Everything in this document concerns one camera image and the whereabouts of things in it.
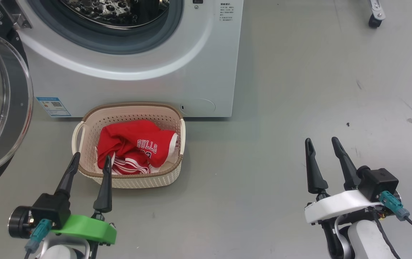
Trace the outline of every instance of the caster wheel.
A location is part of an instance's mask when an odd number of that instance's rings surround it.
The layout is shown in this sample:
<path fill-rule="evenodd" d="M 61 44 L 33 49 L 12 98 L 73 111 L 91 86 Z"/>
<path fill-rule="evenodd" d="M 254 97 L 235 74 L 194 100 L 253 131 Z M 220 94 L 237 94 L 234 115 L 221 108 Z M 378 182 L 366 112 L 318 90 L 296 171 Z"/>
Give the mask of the caster wheel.
<path fill-rule="evenodd" d="M 369 18 L 369 27 L 371 28 L 378 28 L 382 24 L 382 20 L 377 20 L 374 15 L 372 14 Z"/>

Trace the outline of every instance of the plastic basket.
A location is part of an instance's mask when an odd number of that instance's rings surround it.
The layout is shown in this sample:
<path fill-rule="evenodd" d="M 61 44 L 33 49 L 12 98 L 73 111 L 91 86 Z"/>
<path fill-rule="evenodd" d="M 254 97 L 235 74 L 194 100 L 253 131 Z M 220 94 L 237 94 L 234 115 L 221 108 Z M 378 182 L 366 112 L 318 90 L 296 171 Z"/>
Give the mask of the plastic basket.
<path fill-rule="evenodd" d="M 73 154 L 81 152 L 79 172 L 84 176 L 102 183 L 102 172 L 96 172 L 95 147 L 99 142 L 100 131 L 104 126 L 132 120 L 150 120 L 160 129 L 176 131 L 180 138 L 178 159 L 174 164 L 165 164 L 160 172 L 140 175 L 112 175 L 113 188 L 151 188 L 173 183 L 180 174 L 185 150 L 185 122 L 182 115 L 173 107 L 153 103 L 125 103 L 103 105 L 87 113 L 76 126 L 71 140 Z"/>

